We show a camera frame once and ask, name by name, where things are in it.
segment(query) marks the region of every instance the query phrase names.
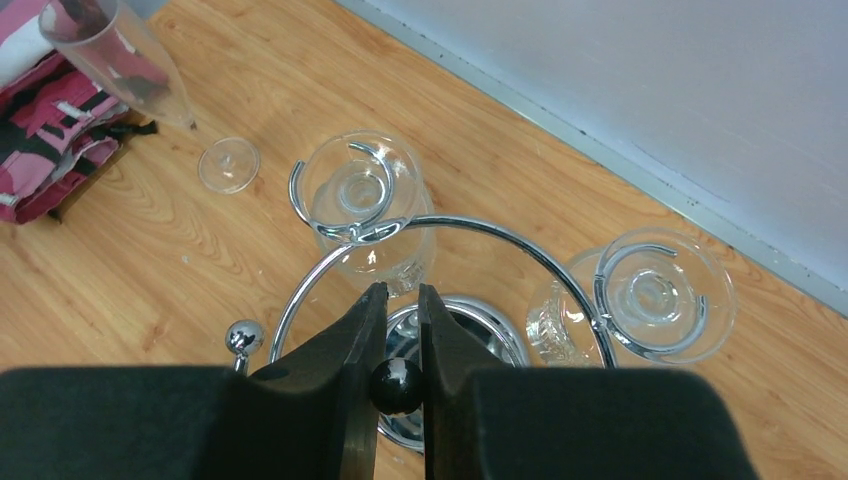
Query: wooden floor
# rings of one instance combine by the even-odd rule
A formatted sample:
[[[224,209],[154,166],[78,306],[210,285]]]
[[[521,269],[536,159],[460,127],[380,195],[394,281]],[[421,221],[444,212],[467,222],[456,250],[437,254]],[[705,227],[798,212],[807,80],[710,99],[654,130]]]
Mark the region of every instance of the wooden floor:
[[[65,224],[0,227],[2,368],[228,364],[227,326],[258,318],[273,330],[319,258],[288,205],[292,165],[369,127],[420,152],[438,211],[501,223],[562,260],[646,225],[700,238],[730,271],[740,312],[695,370],[725,398],[764,478],[848,478],[848,322],[834,312],[329,0],[180,0],[151,24],[204,134],[255,142],[259,177],[234,196],[205,190],[202,146],[166,128],[133,139]],[[520,324],[543,272],[468,235],[439,233],[432,281],[497,299]],[[287,350],[354,295],[328,279]],[[420,457],[384,440],[379,453],[377,478],[423,478]]]

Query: chrome stand base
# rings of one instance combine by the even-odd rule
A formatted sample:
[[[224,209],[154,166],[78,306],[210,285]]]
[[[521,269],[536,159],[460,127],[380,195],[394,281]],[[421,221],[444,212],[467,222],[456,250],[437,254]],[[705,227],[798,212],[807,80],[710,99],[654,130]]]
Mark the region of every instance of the chrome stand base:
[[[498,309],[466,295],[443,295],[442,301],[454,319],[480,340],[492,355],[512,366],[530,365],[530,355],[518,330]],[[420,365],[418,305],[402,307],[388,317],[386,358],[406,358]],[[421,409],[409,415],[380,415],[377,430],[392,442],[424,452]]]

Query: camouflage fabric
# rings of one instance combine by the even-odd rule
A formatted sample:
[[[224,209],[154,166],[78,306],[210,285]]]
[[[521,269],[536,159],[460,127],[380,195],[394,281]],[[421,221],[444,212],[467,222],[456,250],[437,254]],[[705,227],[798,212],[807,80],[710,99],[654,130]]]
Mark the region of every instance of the camouflage fabric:
[[[0,48],[42,6],[0,0]],[[167,83],[131,46],[106,61],[127,79]],[[34,65],[0,86],[0,219],[19,224],[56,207],[109,159],[119,148],[118,135],[104,126],[128,111],[55,51]]]

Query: wine glass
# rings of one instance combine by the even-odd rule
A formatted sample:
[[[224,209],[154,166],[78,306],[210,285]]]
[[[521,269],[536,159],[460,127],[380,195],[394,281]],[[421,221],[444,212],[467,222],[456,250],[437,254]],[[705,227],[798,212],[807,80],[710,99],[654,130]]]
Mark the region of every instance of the wine glass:
[[[736,297],[730,277],[703,245],[680,232],[633,230],[565,266],[593,292],[602,326],[616,340],[619,365],[700,361],[732,330]],[[548,365],[598,363],[590,326],[558,282],[537,289],[526,330]]]
[[[435,257],[434,234],[403,227],[433,213],[433,202],[418,154],[402,140],[369,130],[334,136],[295,165],[289,194],[323,252],[363,246],[338,266],[354,285],[386,282],[394,298],[424,280]]]
[[[155,120],[197,129],[174,61],[123,0],[48,0],[38,27],[99,88]],[[197,171],[206,187],[231,194],[247,187],[259,163],[256,147],[230,137],[203,152]]]

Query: black ball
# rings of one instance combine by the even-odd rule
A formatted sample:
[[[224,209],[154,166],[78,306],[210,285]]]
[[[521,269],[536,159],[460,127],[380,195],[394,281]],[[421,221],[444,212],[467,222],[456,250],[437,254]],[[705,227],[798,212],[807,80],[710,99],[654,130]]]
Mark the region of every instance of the black ball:
[[[414,362],[390,358],[374,369],[369,389],[371,403],[381,413],[408,415],[424,400],[424,374]]]

